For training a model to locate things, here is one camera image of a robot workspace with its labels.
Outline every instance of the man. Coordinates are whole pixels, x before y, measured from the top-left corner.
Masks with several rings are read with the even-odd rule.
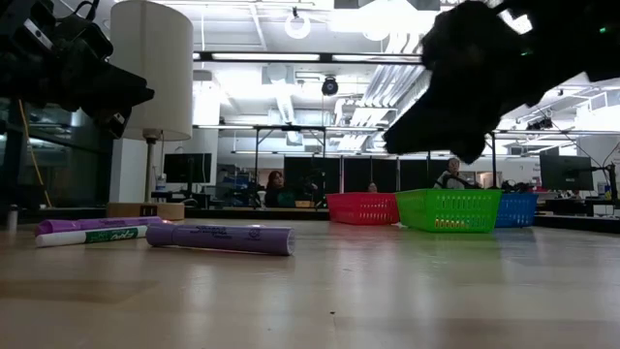
[[[448,170],[437,178],[434,189],[465,189],[466,180],[458,173],[461,162],[457,158],[448,160]]]

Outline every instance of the plastic basket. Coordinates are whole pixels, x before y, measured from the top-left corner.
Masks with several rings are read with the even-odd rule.
[[[534,225],[538,194],[503,194],[497,212],[497,228],[523,228]]]
[[[327,195],[329,218],[334,222],[355,225],[398,223],[394,194],[346,193]]]
[[[401,223],[436,233],[488,233],[495,227],[500,190],[421,189],[396,193]]]

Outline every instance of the marker label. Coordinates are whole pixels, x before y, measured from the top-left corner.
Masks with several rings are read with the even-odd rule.
[[[84,243],[115,241],[138,237],[138,228],[116,229],[112,231],[86,232]]]

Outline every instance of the purple marker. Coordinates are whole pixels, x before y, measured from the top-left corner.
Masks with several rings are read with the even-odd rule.
[[[292,228],[151,224],[146,230],[146,240],[153,246],[178,245],[280,256],[291,256],[295,251]]]
[[[35,236],[39,236],[41,234],[76,232],[102,228],[136,227],[153,223],[164,223],[164,221],[162,218],[157,216],[79,219],[77,221],[49,219],[41,222],[39,226],[37,226]]]

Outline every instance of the red basket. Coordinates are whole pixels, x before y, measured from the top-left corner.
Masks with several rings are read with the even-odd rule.
[[[329,194],[327,205],[329,206],[329,218],[334,222],[355,225],[388,225],[400,221],[394,194]]]

